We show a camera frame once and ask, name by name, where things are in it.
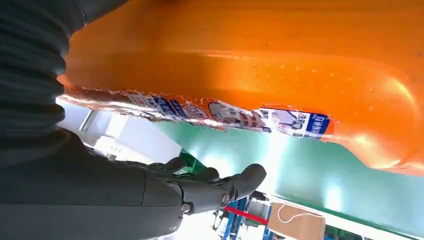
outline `cardboard box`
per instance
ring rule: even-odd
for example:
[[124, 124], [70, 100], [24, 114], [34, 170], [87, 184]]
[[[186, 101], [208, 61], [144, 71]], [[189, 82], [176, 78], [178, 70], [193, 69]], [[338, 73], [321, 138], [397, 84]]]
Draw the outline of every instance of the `cardboard box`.
[[296, 240], [323, 240], [326, 230], [326, 220], [318, 214], [311, 213], [296, 207], [273, 203], [269, 216], [268, 228], [289, 239]]

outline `orange plastic bottle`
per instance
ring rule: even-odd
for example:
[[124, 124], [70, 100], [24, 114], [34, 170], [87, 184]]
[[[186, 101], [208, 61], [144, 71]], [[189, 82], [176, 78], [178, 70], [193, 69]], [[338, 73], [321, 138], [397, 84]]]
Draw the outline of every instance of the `orange plastic bottle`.
[[317, 138], [424, 176], [424, 1], [133, 0], [66, 61], [76, 103]]

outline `metal screw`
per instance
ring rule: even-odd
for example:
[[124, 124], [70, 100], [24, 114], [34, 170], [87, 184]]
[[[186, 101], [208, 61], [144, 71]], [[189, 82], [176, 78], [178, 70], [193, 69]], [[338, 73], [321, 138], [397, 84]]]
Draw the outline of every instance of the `metal screw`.
[[189, 205], [189, 204], [187, 204], [187, 203], [184, 203], [182, 206], [181, 206], [181, 212], [182, 213], [188, 213], [188, 212], [190, 212], [190, 209], [191, 209], [192, 207]]
[[223, 192], [221, 195], [221, 207], [226, 207], [230, 202], [230, 195], [226, 192]]

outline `green table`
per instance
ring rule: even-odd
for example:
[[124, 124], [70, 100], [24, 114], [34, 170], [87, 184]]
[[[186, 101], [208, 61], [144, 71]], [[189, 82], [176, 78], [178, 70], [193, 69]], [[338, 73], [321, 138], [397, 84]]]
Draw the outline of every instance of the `green table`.
[[392, 233], [424, 237], [424, 177], [367, 168], [338, 144], [187, 123], [158, 123], [221, 177], [252, 163], [268, 173], [260, 190]]

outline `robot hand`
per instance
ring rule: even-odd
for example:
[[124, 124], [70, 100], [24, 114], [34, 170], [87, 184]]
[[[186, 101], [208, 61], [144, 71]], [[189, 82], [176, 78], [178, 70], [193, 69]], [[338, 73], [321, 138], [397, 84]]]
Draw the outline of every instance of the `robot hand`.
[[163, 183], [180, 193], [181, 213], [188, 215], [224, 208], [229, 203], [252, 194], [267, 175], [259, 164], [251, 164], [242, 173], [222, 179], [219, 179], [218, 171], [212, 167], [199, 174], [172, 174], [183, 167], [185, 161], [178, 157], [165, 164], [146, 166]]

